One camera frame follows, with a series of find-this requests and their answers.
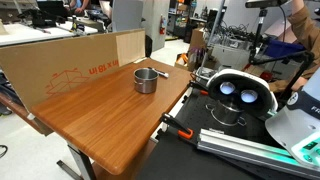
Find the hand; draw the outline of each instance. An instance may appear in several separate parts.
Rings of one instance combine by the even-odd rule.
[[[301,86],[305,85],[307,82],[308,82],[308,80],[306,80],[305,78],[299,77],[299,79],[296,81],[296,83],[294,83],[294,85],[291,87],[291,89],[293,91],[298,91],[298,89]]]
[[[78,14],[81,14],[83,11],[84,11],[84,9],[82,9],[82,8],[77,8],[74,12],[75,12],[75,13],[78,13]]]

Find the wooden tabletop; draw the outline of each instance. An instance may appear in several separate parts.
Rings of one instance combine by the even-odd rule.
[[[133,72],[154,67],[168,72],[158,78],[157,90],[134,90]],[[32,108],[32,113],[111,174],[121,174],[186,90],[190,72],[145,60]]]

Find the table leg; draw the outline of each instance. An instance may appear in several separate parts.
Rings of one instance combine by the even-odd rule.
[[[71,151],[71,154],[74,160],[77,163],[77,166],[81,172],[81,175],[84,180],[95,180],[96,175],[94,174],[90,159],[87,155],[81,152],[77,147],[73,144],[68,143],[68,147]]]
[[[66,165],[63,161],[59,160],[57,164],[63,169],[67,174],[69,174],[74,180],[83,180],[73,169]]]

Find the camera lens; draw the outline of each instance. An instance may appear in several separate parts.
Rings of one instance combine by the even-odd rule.
[[[235,87],[231,82],[224,82],[220,85],[220,91],[225,94],[231,94],[234,91]]]
[[[241,99],[246,103],[253,103],[258,98],[258,94],[253,90],[243,90],[241,92]]]

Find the cardboard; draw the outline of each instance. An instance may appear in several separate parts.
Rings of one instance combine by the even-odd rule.
[[[0,35],[6,35],[6,34],[8,34],[8,32],[4,28],[4,26],[2,24],[2,20],[0,19]]]
[[[174,67],[188,71],[188,66],[181,65],[177,62],[174,63]]]
[[[134,41],[118,51],[117,37],[129,34],[135,36]],[[144,49],[141,42],[144,31],[133,30],[4,47],[0,48],[0,66],[28,110],[144,57],[131,49]]]
[[[187,5],[179,4],[179,6],[178,6],[178,10],[180,10],[180,11],[186,11],[187,9],[188,9]]]
[[[197,28],[192,31],[189,50],[193,48],[205,48],[206,43],[203,40],[203,28]]]
[[[117,51],[119,65],[132,62],[132,59],[140,59],[145,56],[144,31],[117,36]]]
[[[284,21],[282,19],[277,20],[273,23],[264,33],[267,35],[278,37],[279,41],[283,40],[283,30],[284,30]],[[297,41],[297,37],[294,35],[292,31],[291,23],[286,20],[286,37],[285,42],[294,43]]]

